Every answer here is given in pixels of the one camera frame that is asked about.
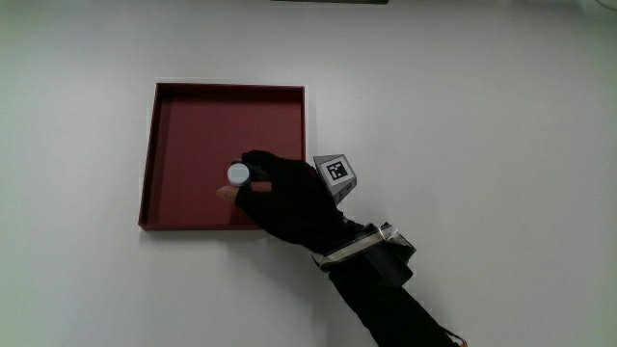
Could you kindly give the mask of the person's right hand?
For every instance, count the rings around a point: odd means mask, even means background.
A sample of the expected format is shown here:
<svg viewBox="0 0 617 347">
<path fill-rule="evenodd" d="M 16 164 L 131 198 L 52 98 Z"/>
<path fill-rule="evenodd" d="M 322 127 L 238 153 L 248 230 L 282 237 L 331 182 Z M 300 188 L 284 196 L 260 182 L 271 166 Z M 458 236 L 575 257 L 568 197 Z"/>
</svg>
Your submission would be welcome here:
<svg viewBox="0 0 617 347">
<path fill-rule="evenodd" d="M 267 173 L 271 190 L 224 186 L 217 196 L 233 202 L 273 236 L 327 254 L 351 242 L 363 228 L 337 209 L 316 170 L 306 162 L 262 150 L 245 152 L 241 159 Z"/>
</svg>

